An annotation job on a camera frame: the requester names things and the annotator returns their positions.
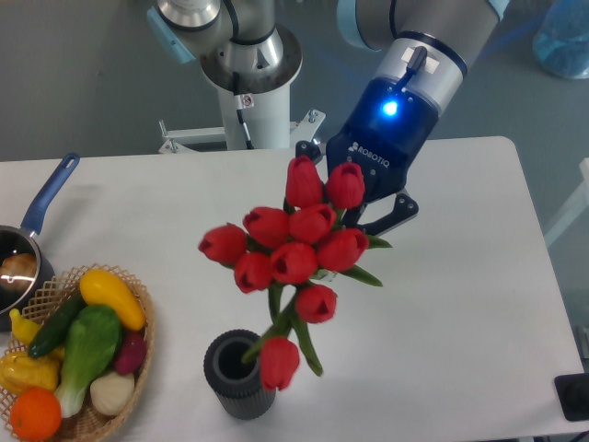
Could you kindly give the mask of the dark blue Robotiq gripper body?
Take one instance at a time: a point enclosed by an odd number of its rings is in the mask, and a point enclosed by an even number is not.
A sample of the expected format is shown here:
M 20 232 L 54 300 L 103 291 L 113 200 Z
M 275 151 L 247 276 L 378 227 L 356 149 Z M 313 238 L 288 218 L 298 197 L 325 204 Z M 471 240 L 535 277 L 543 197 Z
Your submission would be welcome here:
M 368 83 L 326 148 L 328 171 L 351 161 L 364 175 L 371 203 L 405 188 L 409 168 L 437 123 L 437 109 L 386 78 Z

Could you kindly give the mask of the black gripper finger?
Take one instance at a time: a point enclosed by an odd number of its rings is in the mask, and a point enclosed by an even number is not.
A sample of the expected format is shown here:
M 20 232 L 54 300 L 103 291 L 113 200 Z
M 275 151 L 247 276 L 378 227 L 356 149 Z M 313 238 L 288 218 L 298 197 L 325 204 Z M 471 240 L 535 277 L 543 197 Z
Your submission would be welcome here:
M 389 213 L 382 215 L 375 221 L 361 223 L 364 211 L 373 203 L 364 202 L 354 209 L 349 209 L 343 215 L 343 225 L 361 230 L 366 235 L 382 236 L 388 231 L 415 218 L 419 213 L 419 205 L 407 192 L 398 192 Z
M 295 144 L 295 157 L 307 157 L 318 165 L 326 155 L 326 145 L 314 141 L 300 140 Z

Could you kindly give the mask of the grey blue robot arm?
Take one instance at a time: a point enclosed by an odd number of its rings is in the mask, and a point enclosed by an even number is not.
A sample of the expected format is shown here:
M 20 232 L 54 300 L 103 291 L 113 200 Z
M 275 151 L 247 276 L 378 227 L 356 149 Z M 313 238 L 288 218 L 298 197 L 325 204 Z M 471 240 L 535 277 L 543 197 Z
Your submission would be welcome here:
M 295 35 L 272 1 L 159 1 L 148 24 L 178 62 L 198 61 L 216 88 L 218 130 L 164 131 L 169 144 L 223 139 L 230 150 L 294 147 L 329 170 L 357 164 L 364 202 L 392 197 L 391 212 L 363 225 L 381 235 L 419 210 L 406 191 L 409 168 L 496 25 L 504 1 L 341 1 L 337 20 L 352 46 L 384 58 L 350 117 L 325 149 L 313 137 L 323 114 L 290 121 L 290 86 L 302 65 Z

